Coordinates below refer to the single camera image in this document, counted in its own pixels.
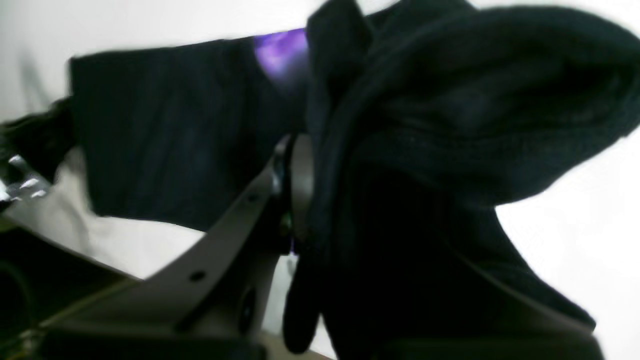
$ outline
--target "black fabric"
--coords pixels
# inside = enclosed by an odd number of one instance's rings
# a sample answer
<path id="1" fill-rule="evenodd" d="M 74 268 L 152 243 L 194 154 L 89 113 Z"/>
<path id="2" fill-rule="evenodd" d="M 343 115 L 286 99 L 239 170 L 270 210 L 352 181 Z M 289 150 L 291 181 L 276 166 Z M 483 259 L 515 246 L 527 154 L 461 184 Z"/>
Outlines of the black fabric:
<path id="1" fill-rule="evenodd" d="M 251 38 L 75 58 L 70 75 L 101 216 L 206 231 L 281 137 L 304 128 L 259 68 Z"/>
<path id="2" fill-rule="evenodd" d="M 360 358 L 394 336 L 429 335 L 429 316 L 455 315 L 462 306 L 446 286 L 434 288 L 431 298 L 460 306 L 426 306 L 432 300 L 419 286 L 425 278 L 455 283 L 445 268 L 421 265 L 437 261 L 424 248 L 437 242 L 593 328 L 584 310 L 533 274 L 502 232 L 494 207 L 543 191 L 636 128 L 638 39 L 577 10 L 474 11 L 444 0 L 402 1 L 381 32 L 368 33 L 369 26 L 345 0 L 329 1 L 308 23 L 307 127 L 316 181 L 312 240 L 287 298 L 287 346 L 308 347 L 320 312 L 341 358 Z M 379 181 L 389 174 L 402 180 Z M 424 201 L 440 206 L 412 204 L 405 188 L 416 198 L 431 194 Z M 404 197 L 389 199 L 385 192 Z M 376 199 L 386 210 L 363 220 L 378 208 Z M 441 222 L 433 221 L 436 214 Z M 385 223 L 385 216 L 395 220 Z M 367 244 L 384 241 L 386 257 L 380 249 L 365 252 Z M 400 249 L 406 256 L 394 256 Z M 404 272 L 375 282 L 372 263 Z M 466 296 L 473 304 L 474 294 Z M 380 331 L 401 327 L 394 326 L 401 324 L 396 318 L 411 317 L 427 329 L 381 338 Z"/>
<path id="3" fill-rule="evenodd" d="M 70 98 L 61 99 L 46 112 L 4 122 L 0 135 L 7 142 L 3 143 L 6 155 L 18 152 L 33 170 L 55 182 L 58 166 L 76 145 L 70 103 Z"/>

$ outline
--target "black knit fabric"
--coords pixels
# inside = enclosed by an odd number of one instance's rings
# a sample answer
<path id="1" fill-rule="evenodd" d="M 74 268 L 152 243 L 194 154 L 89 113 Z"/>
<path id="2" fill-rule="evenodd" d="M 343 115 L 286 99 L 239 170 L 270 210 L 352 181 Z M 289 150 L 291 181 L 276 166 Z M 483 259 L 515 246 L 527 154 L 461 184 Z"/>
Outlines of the black knit fabric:
<path id="1" fill-rule="evenodd" d="M 370 28 L 350 0 L 308 23 L 316 182 L 289 348 L 306 349 L 320 312 L 341 358 L 397 337 L 477 336 L 465 327 L 481 315 L 460 311 L 482 296 L 454 290 L 464 276 L 447 271 L 447 247 L 593 328 L 533 274 L 494 207 L 540 193 L 637 126 L 638 39 L 577 10 L 445 0 L 401 1 Z"/>

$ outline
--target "screw hole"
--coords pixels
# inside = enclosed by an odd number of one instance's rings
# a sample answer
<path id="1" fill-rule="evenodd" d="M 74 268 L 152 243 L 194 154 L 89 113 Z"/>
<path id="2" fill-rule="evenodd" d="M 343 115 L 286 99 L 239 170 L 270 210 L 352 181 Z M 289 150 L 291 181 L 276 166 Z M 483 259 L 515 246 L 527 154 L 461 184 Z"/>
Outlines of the screw hole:
<path id="1" fill-rule="evenodd" d="M 189 276 L 189 280 L 191 280 L 193 282 L 198 282 L 198 281 L 204 279 L 206 275 L 207 274 L 204 271 L 198 271 L 198 272 L 195 272 L 195 273 L 191 274 L 191 276 Z"/>

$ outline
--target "white background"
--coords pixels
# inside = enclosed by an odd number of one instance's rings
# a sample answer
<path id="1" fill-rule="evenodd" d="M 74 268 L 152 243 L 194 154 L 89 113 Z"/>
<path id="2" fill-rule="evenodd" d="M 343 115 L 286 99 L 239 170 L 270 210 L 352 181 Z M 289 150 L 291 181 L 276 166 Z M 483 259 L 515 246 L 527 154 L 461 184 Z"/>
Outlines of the white background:
<path id="1" fill-rule="evenodd" d="M 393 1 L 360 1 L 365 12 Z M 179 45 L 300 28 L 322 0 L 0 0 L 0 119 L 43 110 L 67 93 L 66 61 L 106 49 Z M 484 7 L 563 4 L 640 34 L 640 1 L 476 0 Z M 70 249 L 147 277 L 188 249 L 198 231 L 96 218 L 81 156 L 56 191 L 12 217 Z M 640 359 L 640 131 L 572 170 L 550 190 L 499 208 L 507 233 L 542 278 L 585 307 L 608 359 Z M 278 267 L 268 330 L 280 326 L 288 275 Z M 316 349 L 329 352 L 326 337 Z"/>

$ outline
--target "clothing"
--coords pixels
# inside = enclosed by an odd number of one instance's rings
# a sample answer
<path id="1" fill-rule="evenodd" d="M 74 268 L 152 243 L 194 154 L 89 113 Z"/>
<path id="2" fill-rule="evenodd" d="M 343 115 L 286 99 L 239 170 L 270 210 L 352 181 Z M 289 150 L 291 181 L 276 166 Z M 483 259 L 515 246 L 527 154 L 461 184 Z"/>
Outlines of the clothing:
<path id="1" fill-rule="evenodd" d="M 108 52 L 70 62 L 72 113 L 101 216 L 207 230 L 303 116 L 253 40 Z"/>
<path id="2" fill-rule="evenodd" d="M 0 136 L 6 141 L 3 147 L 18 152 L 50 183 L 55 182 L 58 166 L 76 144 L 70 103 L 70 98 L 61 99 L 49 111 L 0 126 Z"/>
<path id="3" fill-rule="evenodd" d="M 340 0 L 307 26 L 316 178 L 312 241 L 285 312 L 289 348 L 304 350 L 318 313 L 344 358 L 398 338 L 480 335 L 465 326 L 482 311 L 457 328 L 443 315 L 482 301 L 454 290 L 466 278 L 433 258 L 448 254 L 443 244 L 593 328 L 535 276 L 494 207 L 543 191 L 637 127 L 638 39 L 576 10 L 464 1 L 402 1 L 381 31 L 369 28 Z"/>

